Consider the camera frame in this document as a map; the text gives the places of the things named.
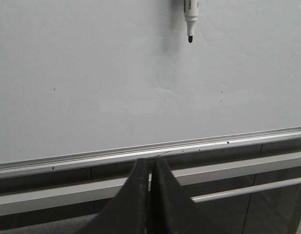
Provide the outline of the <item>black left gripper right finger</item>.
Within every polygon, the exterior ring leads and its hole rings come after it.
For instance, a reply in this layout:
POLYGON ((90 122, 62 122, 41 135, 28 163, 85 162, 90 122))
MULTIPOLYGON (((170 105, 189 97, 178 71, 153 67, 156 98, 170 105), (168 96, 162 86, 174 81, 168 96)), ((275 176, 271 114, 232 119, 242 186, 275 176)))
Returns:
POLYGON ((220 229, 201 212, 173 176, 163 159, 152 169, 150 210, 154 234, 219 234, 220 229))

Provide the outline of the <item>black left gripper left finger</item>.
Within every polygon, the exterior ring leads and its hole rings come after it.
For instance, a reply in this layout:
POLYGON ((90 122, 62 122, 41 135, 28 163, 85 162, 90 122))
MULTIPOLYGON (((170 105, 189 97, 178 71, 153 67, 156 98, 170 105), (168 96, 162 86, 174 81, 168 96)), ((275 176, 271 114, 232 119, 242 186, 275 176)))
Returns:
POLYGON ((143 234, 146 231, 149 171, 135 161, 130 176, 107 206, 79 234, 143 234))

